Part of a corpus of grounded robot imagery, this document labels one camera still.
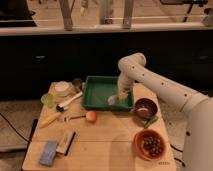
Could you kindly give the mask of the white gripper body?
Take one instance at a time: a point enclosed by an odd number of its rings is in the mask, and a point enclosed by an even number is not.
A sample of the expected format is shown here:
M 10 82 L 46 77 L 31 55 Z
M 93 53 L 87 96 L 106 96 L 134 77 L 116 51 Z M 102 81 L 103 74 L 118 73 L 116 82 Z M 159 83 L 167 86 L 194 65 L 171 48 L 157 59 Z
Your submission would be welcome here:
M 124 100 L 128 97 L 128 93 L 133 89 L 133 80 L 130 78 L 118 79 L 118 98 Z

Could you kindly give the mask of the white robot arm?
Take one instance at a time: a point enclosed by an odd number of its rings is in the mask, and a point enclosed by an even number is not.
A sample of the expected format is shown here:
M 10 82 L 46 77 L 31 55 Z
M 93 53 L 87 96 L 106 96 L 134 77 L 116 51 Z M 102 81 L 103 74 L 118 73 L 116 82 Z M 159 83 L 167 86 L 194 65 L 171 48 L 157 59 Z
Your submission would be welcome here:
M 135 81 L 187 115 L 182 171 L 213 171 L 213 97 L 208 97 L 145 68 L 146 57 L 134 53 L 118 62 L 118 93 L 128 92 Z

